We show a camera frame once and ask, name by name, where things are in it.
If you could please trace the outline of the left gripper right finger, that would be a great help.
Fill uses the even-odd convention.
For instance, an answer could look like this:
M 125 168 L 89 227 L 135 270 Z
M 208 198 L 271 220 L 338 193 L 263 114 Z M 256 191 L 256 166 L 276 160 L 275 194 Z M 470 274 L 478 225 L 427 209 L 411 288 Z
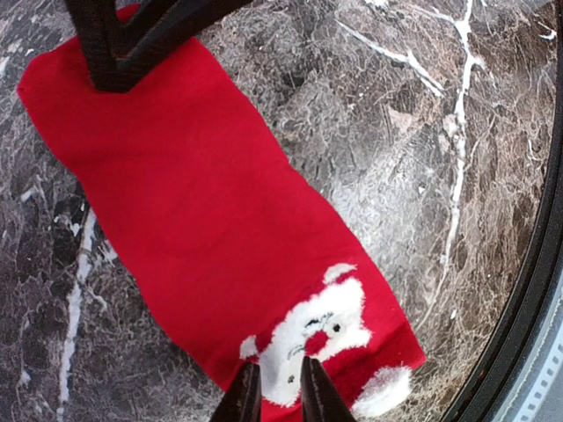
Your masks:
M 304 357 L 300 384 L 304 422 L 355 422 L 318 360 Z

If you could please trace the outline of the red sock plain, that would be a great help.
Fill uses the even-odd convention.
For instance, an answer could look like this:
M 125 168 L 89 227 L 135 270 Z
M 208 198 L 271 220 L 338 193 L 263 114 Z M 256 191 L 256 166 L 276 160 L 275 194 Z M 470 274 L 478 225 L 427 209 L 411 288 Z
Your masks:
M 196 35 L 125 93 L 96 89 L 76 35 L 18 94 L 157 323 L 221 388 L 258 364 L 263 418 L 297 421 L 308 356 L 353 417 L 406 400 L 425 355 L 390 286 Z

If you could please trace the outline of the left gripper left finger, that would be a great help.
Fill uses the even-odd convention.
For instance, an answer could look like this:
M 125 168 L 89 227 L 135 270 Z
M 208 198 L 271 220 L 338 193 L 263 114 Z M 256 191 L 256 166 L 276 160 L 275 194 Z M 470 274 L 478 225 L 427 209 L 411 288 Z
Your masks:
M 247 362 L 238 371 L 210 422 L 261 421 L 260 366 Z

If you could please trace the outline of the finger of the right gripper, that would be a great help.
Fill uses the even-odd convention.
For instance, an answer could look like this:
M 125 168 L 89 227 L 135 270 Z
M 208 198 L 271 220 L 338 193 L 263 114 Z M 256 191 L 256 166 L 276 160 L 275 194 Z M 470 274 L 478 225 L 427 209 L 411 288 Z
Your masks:
M 125 93 L 184 42 L 236 11 L 246 0 L 142 1 L 118 18 L 111 0 L 66 0 L 91 81 L 100 91 Z

